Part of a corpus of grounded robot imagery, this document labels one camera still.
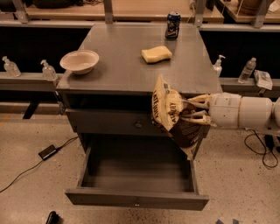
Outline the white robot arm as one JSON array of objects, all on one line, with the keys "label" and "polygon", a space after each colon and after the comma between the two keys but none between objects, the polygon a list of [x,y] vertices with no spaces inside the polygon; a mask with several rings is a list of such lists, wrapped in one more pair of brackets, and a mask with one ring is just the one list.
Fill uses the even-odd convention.
[{"label": "white robot arm", "polygon": [[256,130],[264,135],[280,136],[280,104],[265,97],[239,94],[204,94],[187,102],[201,109],[181,119],[224,129]]}]

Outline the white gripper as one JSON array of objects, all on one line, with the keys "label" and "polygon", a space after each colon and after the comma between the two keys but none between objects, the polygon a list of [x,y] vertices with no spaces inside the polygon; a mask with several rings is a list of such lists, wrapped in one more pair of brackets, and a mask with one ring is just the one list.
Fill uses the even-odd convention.
[{"label": "white gripper", "polygon": [[205,110],[201,110],[189,115],[182,115],[180,119],[199,125],[210,125],[212,121],[217,127],[237,128],[241,98],[238,94],[222,93],[213,94],[212,97],[210,94],[201,94],[185,99],[183,102],[191,103],[196,108],[209,109],[209,114]]}]

